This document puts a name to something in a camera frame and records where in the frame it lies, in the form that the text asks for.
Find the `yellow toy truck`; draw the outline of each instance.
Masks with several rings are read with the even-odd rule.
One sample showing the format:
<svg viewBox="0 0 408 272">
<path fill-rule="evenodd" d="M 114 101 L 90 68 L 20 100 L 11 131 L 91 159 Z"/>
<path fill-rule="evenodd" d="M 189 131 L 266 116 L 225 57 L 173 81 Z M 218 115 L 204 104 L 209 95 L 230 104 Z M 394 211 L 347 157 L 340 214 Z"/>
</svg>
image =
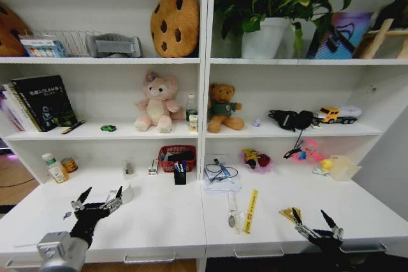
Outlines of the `yellow toy truck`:
<svg viewBox="0 0 408 272">
<path fill-rule="evenodd" d="M 324 106 L 314 114 L 320 122 L 324 122 L 325 124 L 353 124 L 360 115 L 361 109 L 355 106 L 344 106 L 339 109 Z"/>
</svg>

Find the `black book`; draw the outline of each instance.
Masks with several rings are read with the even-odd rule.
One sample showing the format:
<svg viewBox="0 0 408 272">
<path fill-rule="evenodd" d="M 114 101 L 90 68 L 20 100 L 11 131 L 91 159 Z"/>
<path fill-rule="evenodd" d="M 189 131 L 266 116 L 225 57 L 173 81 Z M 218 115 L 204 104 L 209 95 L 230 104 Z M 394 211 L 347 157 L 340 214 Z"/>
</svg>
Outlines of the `black book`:
<svg viewBox="0 0 408 272">
<path fill-rule="evenodd" d="M 69 103 L 61 76 L 36 76 L 11 80 L 43 132 L 78 120 Z"/>
</svg>

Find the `clear plastic box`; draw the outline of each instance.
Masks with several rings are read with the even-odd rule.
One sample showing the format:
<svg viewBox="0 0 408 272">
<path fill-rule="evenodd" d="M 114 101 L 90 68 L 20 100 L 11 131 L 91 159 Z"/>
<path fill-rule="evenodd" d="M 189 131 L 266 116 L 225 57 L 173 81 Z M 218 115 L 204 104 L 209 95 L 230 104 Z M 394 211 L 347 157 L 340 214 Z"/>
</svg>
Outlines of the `clear plastic box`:
<svg viewBox="0 0 408 272">
<path fill-rule="evenodd" d="M 345 155 L 332 155 L 330 159 L 333 161 L 330 176 L 336 181 L 348 181 L 361 169 Z"/>
</svg>

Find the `pink teddy bear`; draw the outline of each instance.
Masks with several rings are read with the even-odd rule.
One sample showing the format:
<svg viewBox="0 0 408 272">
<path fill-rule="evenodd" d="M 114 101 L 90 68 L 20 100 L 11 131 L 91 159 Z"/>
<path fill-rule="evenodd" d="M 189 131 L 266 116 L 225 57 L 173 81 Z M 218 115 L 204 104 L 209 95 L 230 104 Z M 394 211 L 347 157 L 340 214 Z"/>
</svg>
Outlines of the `pink teddy bear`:
<svg viewBox="0 0 408 272">
<path fill-rule="evenodd" d="M 177 92 L 177 80 L 174 76 L 159 78 L 156 73 L 148 73 L 143 82 L 143 93 L 147 99 L 136 103 L 145 113 L 137 118 L 134 125 L 140 132 L 156 125 L 160 133 L 171 131 L 171 120 L 184 120 L 184 112 L 172 97 Z"/>
</svg>

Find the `wooden easel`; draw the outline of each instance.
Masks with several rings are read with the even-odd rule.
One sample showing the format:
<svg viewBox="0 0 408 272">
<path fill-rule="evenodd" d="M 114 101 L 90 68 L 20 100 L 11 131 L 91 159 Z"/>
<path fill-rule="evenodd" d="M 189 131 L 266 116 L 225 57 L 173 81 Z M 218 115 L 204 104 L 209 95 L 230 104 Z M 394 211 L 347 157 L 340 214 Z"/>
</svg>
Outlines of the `wooden easel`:
<svg viewBox="0 0 408 272">
<path fill-rule="evenodd" d="M 379 30 L 366 33 L 354 57 L 372 59 L 387 36 L 405 36 L 404 43 L 397 58 L 408 58 L 408 29 L 390 30 L 393 21 L 393 18 L 386 19 Z"/>
</svg>

